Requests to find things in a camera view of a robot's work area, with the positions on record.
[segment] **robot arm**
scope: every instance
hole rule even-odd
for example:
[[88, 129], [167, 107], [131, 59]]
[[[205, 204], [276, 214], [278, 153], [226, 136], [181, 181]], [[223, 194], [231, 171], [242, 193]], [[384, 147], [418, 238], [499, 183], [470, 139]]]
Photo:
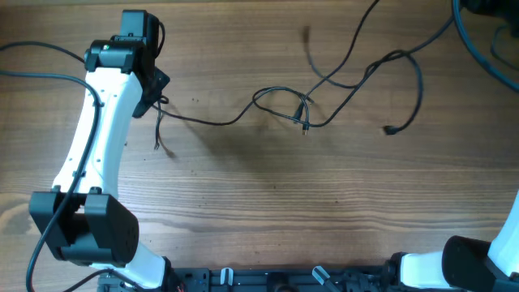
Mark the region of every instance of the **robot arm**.
[[[86, 82], [101, 99], [101, 116], [84, 172], [68, 212], [46, 240], [58, 260], [111, 268], [145, 289], [163, 286], [169, 261], [139, 242], [139, 224], [118, 201], [118, 171], [130, 120], [161, 96], [168, 76], [155, 68], [158, 19], [146, 11], [124, 11], [119, 36], [94, 41], [85, 54]], [[29, 212], [43, 232], [55, 206], [72, 184], [94, 115], [85, 91], [71, 149], [51, 192], [35, 192]], [[84, 206], [84, 213], [77, 213]]]

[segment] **wood grain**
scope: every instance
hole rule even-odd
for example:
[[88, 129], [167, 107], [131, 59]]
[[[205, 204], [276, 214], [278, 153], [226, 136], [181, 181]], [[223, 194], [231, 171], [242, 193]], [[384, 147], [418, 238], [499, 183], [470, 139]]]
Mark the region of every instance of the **wood grain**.
[[[171, 77], [167, 110], [225, 121], [259, 88], [304, 91], [344, 57], [367, 1], [217, 2], [0, 8], [0, 42], [48, 41], [77, 54], [117, 33], [122, 9], [147, 9], [166, 27], [157, 65]], [[410, 48], [449, 16], [448, 2], [381, 2], [337, 80], [355, 82], [370, 62]], [[487, 51], [499, 21], [466, 16]], [[393, 252], [435, 251], [454, 234], [492, 240], [519, 182], [519, 99], [472, 60], [453, 28], [416, 54], [425, 100], [415, 123], [385, 136], [415, 103], [413, 68], [384, 65], [355, 98], [309, 136], [252, 109], [229, 127], [165, 118], [153, 150], [156, 113], [131, 122], [119, 175], [120, 200], [140, 237], [175, 267], [378, 264]], [[75, 60], [47, 49], [2, 52], [2, 69], [84, 76]], [[47, 190], [74, 134], [83, 89], [61, 81], [0, 79], [0, 290], [24, 289], [38, 232], [32, 191]], [[325, 85], [311, 120], [324, 121], [347, 92]], [[293, 97], [264, 104], [292, 114]], [[62, 290], [88, 273], [45, 248], [38, 291]], [[92, 290], [95, 283], [85, 286]]]

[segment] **cable connector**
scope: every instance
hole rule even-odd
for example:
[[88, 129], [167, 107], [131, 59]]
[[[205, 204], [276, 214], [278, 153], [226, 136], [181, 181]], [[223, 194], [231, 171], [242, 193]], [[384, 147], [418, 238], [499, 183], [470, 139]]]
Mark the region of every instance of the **cable connector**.
[[383, 126], [382, 130], [384, 130], [384, 133], [386, 135], [395, 135], [396, 133], [398, 133], [400, 131], [398, 129], [398, 127], [395, 127], [395, 126]]
[[301, 120], [303, 109], [304, 109], [304, 106], [302, 105], [302, 103], [300, 103], [298, 109], [295, 110], [293, 117], [296, 118], [297, 120]]

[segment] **wooden table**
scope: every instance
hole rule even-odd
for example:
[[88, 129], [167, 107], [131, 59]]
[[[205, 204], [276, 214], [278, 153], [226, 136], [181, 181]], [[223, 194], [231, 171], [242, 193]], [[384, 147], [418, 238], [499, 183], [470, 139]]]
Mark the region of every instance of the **wooden table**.
[[[39, 40], [83, 53], [119, 29], [122, 9], [147, 9], [166, 27], [157, 65], [171, 77], [167, 110], [226, 121], [259, 88], [308, 90], [301, 31], [322, 71], [344, 57], [368, 1], [215, 2], [26, 6], [0, 9], [0, 42]], [[427, 39], [449, 17], [446, 2], [382, 1], [336, 79], [356, 82], [393, 49]], [[487, 51], [495, 19], [467, 27]], [[405, 60], [381, 67], [328, 126], [301, 135], [292, 122], [252, 109], [228, 127], [165, 118], [164, 148], [153, 150], [157, 112], [131, 123], [119, 175], [120, 200], [140, 238], [174, 267], [235, 268], [381, 264], [393, 252], [443, 248], [459, 234], [492, 240], [519, 187], [519, 98], [465, 51], [454, 27], [415, 55], [425, 100], [415, 103]], [[2, 69], [84, 76], [76, 60], [42, 48], [11, 49]], [[28, 201], [51, 187], [66, 158], [84, 89], [64, 81], [0, 79], [0, 290], [24, 289], [39, 237]], [[316, 91], [311, 120], [324, 121], [347, 91]], [[298, 101], [264, 101], [292, 114]], [[45, 247], [38, 291], [63, 290], [89, 268], [58, 262]], [[95, 281], [85, 286], [93, 290]]]

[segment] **black cable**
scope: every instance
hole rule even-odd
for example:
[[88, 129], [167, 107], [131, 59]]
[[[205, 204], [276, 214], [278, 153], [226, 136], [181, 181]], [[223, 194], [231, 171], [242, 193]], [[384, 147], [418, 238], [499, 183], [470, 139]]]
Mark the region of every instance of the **black cable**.
[[[431, 37], [429, 37], [422, 44], [415, 46], [413, 49], [407, 50], [407, 53], [408, 54], [413, 54], [413, 53], [416, 53], [419, 50], [425, 48], [426, 46], [428, 46], [435, 39], [437, 39], [439, 36], [441, 36], [447, 30], [447, 28], [453, 23], [453, 21], [454, 21], [454, 17], [453, 16], [449, 17], [447, 22], [445, 22], [445, 24], [437, 32], [435, 32], [435, 34], [433, 34]], [[311, 56], [311, 53], [310, 53], [310, 27], [305, 27], [305, 29], [303, 31], [303, 44], [304, 44], [305, 54], [307, 55], [307, 60], [308, 60], [308, 63], [310, 64], [311, 69], [320, 78], [324, 78], [325, 76], [319, 71], [319, 69], [315, 65], [314, 59], [313, 59], [313, 57]], [[393, 61], [393, 60], [397, 60], [397, 59], [403, 58], [403, 57], [405, 57], [404, 54], [398, 54], [397, 56], [394, 56], [394, 57], [388, 59], [388, 62], [389, 61]], [[329, 79], [329, 78], [327, 79], [327, 81], [330, 84], [335, 85], [335, 86], [340, 87], [340, 88], [352, 89], [355, 86], [357, 86], [357, 84], [355, 84], [355, 85], [341, 84], [341, 83], [339, 83], [337, 81], [334, 81], [332, 79]]]
[[[251, 108], [251, 106], [255, 104], [255, 101], [257, 101], [258, 99], [263, 97], [265, 94], [267, 94], [269, 92], [274, 92], [274, 91], [287, 91], [287, 92], [291, 92], [291, 93], [297, 95], [301, 101], [302, 101], [302, 99], [304, 97], [303, 93], [297, 92], [297, 91], [295, 91], [295, 90], [293, 90], [291, 88], [287, 88], [287, 87], [261, 88], [260, 90], [258, 90], [257, 92], [255, 92], [252, 95], [252, 99], [253, 100], [251, 102], [249, 102], [249, 104], [242, 110], [242, 112], [236, 118], [234, 118], [233, 120], [228, 121], [228, 122], [209, 122], [209, 121], [204, 121], [204, 120], [201, 120], [201, 119], [198, 119], [198, 118], [183, 117], [181, 115], [172, 114], [172, 113], [170, 113], [168, 111], [165, 111], [163, 109], [159, 109], [155, 105], [152, 105], [152, 108], [155, 109], [155, 110], [159, 110], [161, 113], [163, 113], [163, 114], [165, 114], [165, 115], [167, 115], [167, 116], [169, 116], [171, 118], [177, 118], [177, 119], [180, 119], [180, 120], [183, 120], [183, 121], [198, 122], [198, 123], [201, 123], [201, 124], [204, 124], [204, 125], [209, 125], [209, 126], [228, 126], [228, 125], [231, 125], [231, 124], [234, 124], [235, 122], [237, 122]], [[263, 94], [261, 94], [261, 96], [257, 97], [257, 95], [260, 92], [262, 92]], [[306, 103], [306, 101], [304, 101], [303, 104], [304, 104], [304, 109], [305, 109], [305, 111], [307, 112], [307, 115], [308, 115], [308, 113], [309, 113], [308, 104]], [[288, 119], [293, 119], [294, 121], [301, 122], [298, 119], [292, 118], [290, 116], [286, 116], [286, 117]]]
[[519, 84], [503, 75], [499, 72], [494, 66], [492, 66], [488, 60], [481, 55], [478, 50], [474, 47], [474, 44], [469, 38], [467, 31], [465, 30], [465, 26], [463, 25], [463, 21], [461, 20], [461, 12], [460, 12], [460, 0], [453, 0], [452, 3], [454, 23], [456, 24], [456, 29], [458, 34], [460, 35], [463, 44], [472, 55], [472, 57], [478, 62], [478, 64], [485, 69], [485, 71], [490, 74], [492, 77], [499, 80], [502, 84], [508, 86], [515, 92], [519, 92]]
[[65, 53], [65, 54], [73, 57], [74, 59], [76, 59], [76, 60], [78, 60], [80, 62], [84, 62], [83, 58], [81, 58], [80, 56], [72, 53], [71, 51], [69, 51], [67, 49], [64, 49], [62, 47], [58, 47], [57, 45], [47, 44], [47, 43], [44, 43], [44, 42], [41, 42], [41, 41], [17, 41], [17, 42], [12, 42], [10, 44], [0, 46], [0, 51], [3, 51], [5, 49], [14, 48], [14, 47], [17, 47], [17, 46], [25, 46], [25, 45], [37, 45], [37, 46], [42, 46], [42, 47], [49, 48], [49, 49], [55, 49], [57, 51], [60, 51], [62, 53]]
[[502, 62], [504, 65], [512, 68], [513, 70], [517, 70], [519, 71], [519, 67], [516, 66], [516, 65], [513, 65], [511, 62], [507, 61], [506, 59], [504, 59], [503, 57], [501, 57], [501, 55], [499, 53], [497, 53], [497, 50], [495, 49], [495, 46], [496, 46], [496, 43], [497, 43], [497, 37], [499, 36], [500, 32], [507, 28], [508, 25], [503, 25], [503, 26], [500, 26], [498, 27], [495, 32], [494, 32], [494, 37], [492, 38], [492, 45], [490, 46], [490, 52], [492, 54], [492, 56], [497, 59], [498, 61]]
[[161, 39], [161, 44], [159, 45], [159, 47], [157, 49], [157, 57], [161, 54], [162, 46], [164, 45], [164, 41], [165, 41], [165, 28], [164, 28], [164, 24], [162, 22], [159, 22], [159, 26], [161, 27], [161, 31], [162, 31], [162, 39]]
[[153, 146], [154, 150], [158, 150], [161, 144], [159, 143], [159, 139], [161, 138], [161, 121], [162, 121], [162, 112], [161, 112], [161, 103], [157, 102], [157, 123], [155, 124], [155, 146]]
[[99, 275], [104, 274], [104, 273], [111, 274], [112, 272], [113, 272], [113, 269], [111, 269], [111, 268], [105, 268], [105, 269], [102, 269], [102, 270], [97, 270], [94, 273], [91, 273], [90, 275], [86, 276], [83, 280], [75, 283], [70, 288], [64, 290], [63, 292], [72, 292], [72, 291], [80, 288], [82, 285], [84, 285], [84, 283], [92, 280], [94, 277], [99, 276]]
[[310, 89], [307, 94], [305, 95], [305, 99], [306, 97], [308, 97], [309, 95], [311, 95], [312, 92], [314, 92], [319, 86], [321, 86], [324, 81], [326, 81], [327, 79], [329, 79], [330, 77], [334, 76], [345, 64], [346, 64], [346, 61], [348, 61], [348, 59], [350, 58], [350, 55], [351, 55], [351, 52], [353, 51], [354, 49], [354, 46], [355, 46], [355, 42], [357, 41], [357, 37], [358, 37], [358, 34], [360, 33], [360, 30], [362, 28], [362, 26], [364, 25], [364, 21], [366, 21], [366, 18], [367, 16], [370, 14], [370, 12], [373, 10], [373, 8], [375, 8], [376, 4], [379, 2], [380, 0], [375, 0], [366, 10], [366, 12], [364, 12], [364, 15], [362, 16], [362, 18], [360, 19], [360, 23], [358, 24], [357, 26], [357, 29], [355, 29], [355, 34], [354, 34], [354, 37], [351, 41], [351, 44], [350, 44], [350, 48], [348, 49], [348, 53], [346, 53], [346, 56], [344, 57], [344, 59], [342, 60], [342, 62], [339, 64], [339, 66], [337, 66], [337, 68], [333, 69], [333, 71], [326, 75], [325, 77], [323, 77], [323, 79], [321, 79], [321, 81], [319, 81], [316, 85], [314, 85], [314, 87], [312, 89]]
[[420, 69], [419, 64], [416, 62], [416, 60], [413, 58], [413, 56], [409, 52], [398, 50], [398, 51], [394, 51], [394, 53], [404, 54], [404, 56], [413, 65], [415, 73], [416, 73], [418, 96], [416, 98], [416, 105], [414, 106], [413, 113], [407, 119], [407, 122], [405, 122], [402, 126], [399, 126], [399, 127], [395, 127], [395, 126], [384, 126], [383, 127], [384, 132], [387, 135], [395, 135], [397, 132], [405, 130], [414, 121], [414, 118], [416, 118], [416, 115], [418, 114], [418, 111], [420, 110], [420, 106], [422, 105], [422, 100], [423, 100], [423, 77], [422, 77], [422, 70]]
[[34, 267], [36, 265], [36, 261], [38, 259], [38, 256], [40, 255], [41, 248], [45, 244], [45, 240], [49, 236], [50, 231], [54, 228], [57, 221], [59, 220], [61, 214], [65, 210], [65, 208], [68, 206], [68, 202], [72, 197], [72, 194], [77, 187], [79, 180], [82, 177], [82, 173], [84, 170], [84, 166], [87, 162], [88, 154], [90, 153], [90, 150], [92, 148], [92, 143], [94, 140], [94, 137], [97, 132], [97, 125], [99, 123], [99, 117], [100, 117], [100, 111], [101, 111], [101, 99], [97, 95], [96, 90], [84, 82], [83, 80], [76, 78], [74, 76], [69, 75], [60, 75], [60, 74], [50, 74], [50, 73], [32, 73], [32, 72], [14, 72], [14, 71], [0, 71], [0, 75], [6, 75], [11, 77], [28, 77], [28, 78], [47, 78], [47, 79], [62, 79], [62, 80], [68, 80], [75, 82], [77, 84], [83, 85], [93, 96], [94, 102], [94, 117], [92, 121], [92, 128], [90, 129], [90, 134], [88, 135], [88, 140], [85, 145], [83, 154], [81, 155], [81, 159], [79, 160], [79, 164], [77, 167], [77, 170], [75, 172], [74, 178], [72, 179], [71, 187], [68, 189], [68, 191], [65, 194], [65, 197], [63, 198], [62, 202], [59, 204], [58, 208], [56, 209], [56, 212], [52, 216], [52, 218], [49, 221], [49, 224], [45, 228], [45, 231], [41, 234], [40, 240], [38, 240], [38, 243], [36, 244], [36, 247], [34, 248], [34, 252], [32, 253], [31, 259], [29, 261], [29, 265], [27, 267], [27, 275], [25, 277], [25, 285], [27, 288], [27, 291], [34, 291], [32, 288], [32, 275], [34, 273]]

